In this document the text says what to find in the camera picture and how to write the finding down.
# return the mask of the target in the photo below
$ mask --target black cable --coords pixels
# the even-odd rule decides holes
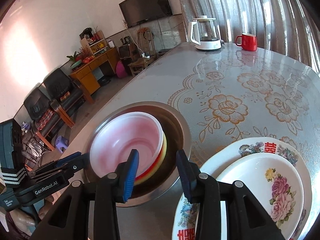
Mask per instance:
[[[161,31],[161,28],[160,28],[160,24],[159,24],[158,20],[157,20],[157,22],[158,22],[158,25],[159,25],[159,30],[160,30],[159,32],[161,33],[163,48],[165,49],[164,42],[163,42],[163,37],[162,37],[162,31]]]
[[[166,31],[161,31],[161,32],[154,32],[154,33],[162,33],[162,32],[167,32],[167,31],[169,31],[169,30],[166,30]]]

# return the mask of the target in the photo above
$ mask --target purple stool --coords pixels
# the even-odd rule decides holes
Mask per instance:
[[[58,138],[56,139],[55,145],[56,145],[57,149],[61,153],[63,153],[63,151],[68,148],[69,141],[66,138],[64,138],[63,136],[58,136]]]

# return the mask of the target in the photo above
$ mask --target metal screw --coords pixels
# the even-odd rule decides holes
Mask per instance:
[[[75,180],[75,181],[73,181],[73,182],[71,183],[71,185],[72,185],[73,187],[79,187],[79,186],[81,185],[81,181]]]
[[[208,178],[208,174],[202,172],[202,173],[199,174],[199,178],[207,179]]]
[[[108,174],[108,179],[115,179],[117,177],[117,174],[114,172],[111,172]]]
[[[236,187],[243,187],[243,183],[242,183],[241,181],[237,180],[237,181],[235,182],[235,186],[236,186]]]

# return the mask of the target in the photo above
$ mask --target gray striped curtain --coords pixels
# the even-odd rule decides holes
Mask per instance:
[[[257,35],[258,47],[299,60],[320,72],[320,32],[299,0],[180,0],[185,26],[200,15],[215,17],[221,39]]]

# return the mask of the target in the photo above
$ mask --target human hand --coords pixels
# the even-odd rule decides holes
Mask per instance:
[[[45,198],[44,206],[39,210],[39,218],[41,220],[44,218],[44,216],[47,214],[49,209],[52,207],[53,201],[54,201],[54,198],[52,195]],[[10,211],[10,215],[15,226],[19,230],[27,234],[28,236],[31,236],[31,231],[29,230],[28,226],[35,225],[34,219],[20,209],[15,209],[13,211]]]

